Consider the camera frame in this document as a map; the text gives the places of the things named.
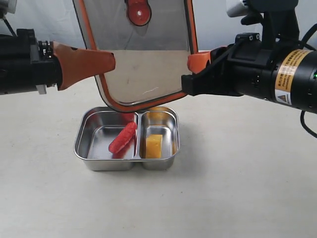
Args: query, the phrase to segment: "transparent lid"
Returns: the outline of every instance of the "transparent lid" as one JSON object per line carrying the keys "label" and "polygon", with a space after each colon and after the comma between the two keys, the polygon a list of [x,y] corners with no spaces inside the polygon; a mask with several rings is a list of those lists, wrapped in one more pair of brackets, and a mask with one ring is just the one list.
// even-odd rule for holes
{"label": "transparent lid", "polygon": [[138,111],[185,96],[181,75],[197,52],[191,0],[74,0],[88,49],[114,53],[115,70],[96,76],[104,102]]}

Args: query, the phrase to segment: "yellow cube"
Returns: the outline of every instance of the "yellow cube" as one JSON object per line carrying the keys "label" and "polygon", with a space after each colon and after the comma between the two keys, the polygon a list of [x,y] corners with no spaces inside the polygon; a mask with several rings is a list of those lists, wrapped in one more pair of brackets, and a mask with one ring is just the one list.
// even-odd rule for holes
{"label": "yellow cube", "polygon": [[162,140],[162,135],[149,135],[146,141],[146,159],[161,158]]}

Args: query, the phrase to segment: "metal lunch tray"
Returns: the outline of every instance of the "metal lunch tray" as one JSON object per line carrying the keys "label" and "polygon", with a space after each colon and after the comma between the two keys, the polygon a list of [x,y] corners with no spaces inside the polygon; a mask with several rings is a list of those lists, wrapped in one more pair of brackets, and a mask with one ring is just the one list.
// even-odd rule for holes
{"label": "metal lunch tray", "polygon": [[[108,151],[110,143],[131,121],[138,125],[136,136],[118,154],[112,154]],[[163,135],[160,159],[144,158],[150,134]],[[97,107],[83,116],[74,152],[92,171],[126,171],[136,163],[142,163],[147,170],[166,170],[173,165],[179,147],[178,116],[170,108],[155,107],[125,114]]]}

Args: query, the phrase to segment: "white table surface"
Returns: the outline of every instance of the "white table surface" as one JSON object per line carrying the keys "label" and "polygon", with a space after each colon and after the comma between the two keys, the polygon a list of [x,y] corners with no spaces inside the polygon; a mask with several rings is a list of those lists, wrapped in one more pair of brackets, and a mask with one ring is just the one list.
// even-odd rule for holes
{"label": "white table surface", "polygon": [[92,78],[0,96],[0,237],[316,237],[317,140],[299,111],[249,97],[167,105],[181,134],[168,171],[98,173],[73,153],[82,115],[104,106]]}

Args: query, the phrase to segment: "white wall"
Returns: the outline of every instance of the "white wall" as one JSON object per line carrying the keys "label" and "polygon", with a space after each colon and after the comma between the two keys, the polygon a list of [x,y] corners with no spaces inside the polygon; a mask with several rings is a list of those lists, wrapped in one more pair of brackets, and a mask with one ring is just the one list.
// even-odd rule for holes
{"label": "white wall", "polygon": [[[225,0],[193,0],[200,50],[213,49],[234,41],[236,34],[260,32],[259,26],[245,27],[239,18],[226,15]],[[300,0],[297,8],[301,36],[317,23],[317,0]],[[55,40],[84,47],[72,0],[18,0],[16,14],[8,14],[12,27],[34,28],[38,40]],[[7,29],[0,22],[0,33]],[[317,46],[317,34],[310,40]]]}

